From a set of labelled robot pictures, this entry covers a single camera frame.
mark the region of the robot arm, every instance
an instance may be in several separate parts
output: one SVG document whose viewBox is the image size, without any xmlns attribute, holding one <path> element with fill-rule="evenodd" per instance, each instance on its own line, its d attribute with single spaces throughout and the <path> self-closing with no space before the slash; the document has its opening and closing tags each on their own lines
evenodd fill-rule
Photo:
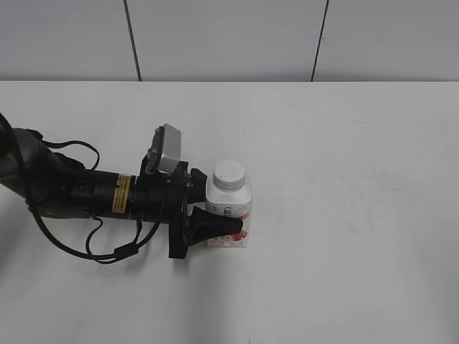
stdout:
<svg viewBox="0 0 459 344">
<path fill-rule="evenodd" d="M 196 206 L 188 216 L 188 204 L 205 201 L 207 176 L 195 168 L 188 172 L 188 163 L 180 161 L 180 141 L 181 133 L 176 128 L 168 124 L 159 127 L 139 175 L 127 176 L 96 171 L 97 163 L 86 169 L 81 162 L 50 150 L 80 144 L 97 153 L 87 143 L 49 143 L 35 130 L 12 129 L 0 114 L 0 183 L 26 199 L 44 235 L 69 254 L 102 264 L 117 262 L 136 254 L 162 222 L 169 224 L 169 257 L 183 259 L 189 246 L 221 235 L 239 234 L 242 221 L 210 214 Z M 89 250 L 93 231 L 84 253 L 59 242 L 42 217 L 93 218 L 100 223 L 100 217 L 130 219 L 137 223 L 138 234 L 133 242 L 112 254 L 98 255 Z M 138 242 L 144 221 L 155 224 Z"/>
</svg>

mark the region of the bottle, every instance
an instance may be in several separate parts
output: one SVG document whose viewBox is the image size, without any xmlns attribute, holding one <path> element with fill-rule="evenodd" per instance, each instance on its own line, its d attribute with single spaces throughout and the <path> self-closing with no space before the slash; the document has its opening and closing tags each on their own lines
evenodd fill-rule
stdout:
<svg viewBox="0 0 459 344">
<path fill-rule="evenodd" d="M 212 247 L 245 247 L 252 213 L 252 187 L 242 165 L 236 161 L 220 161 L 207 179 L 206 210 L 243 221 L 242 231 L 207 240 Z"/>
</svg>

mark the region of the white tabletop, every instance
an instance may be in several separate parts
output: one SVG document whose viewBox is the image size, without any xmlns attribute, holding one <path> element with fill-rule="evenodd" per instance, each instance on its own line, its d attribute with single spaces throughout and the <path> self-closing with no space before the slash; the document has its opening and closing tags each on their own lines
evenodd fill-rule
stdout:
<svg viewBox="0 0 459 344">
<path fill-rule="evenodd" d="M 0 82 L 0 111 L 137 174 L 154 128 L 252 176 L 248 247 L 66 255 L 0 188 L 0 343 L 458 343 L 459 83 Z M 91 152 L 65 153 L 90 166 Z M 82 249 L 96 224 L 47 220 Z M 95 252 L 135 233 L 107 220 Z"/>
</svg>

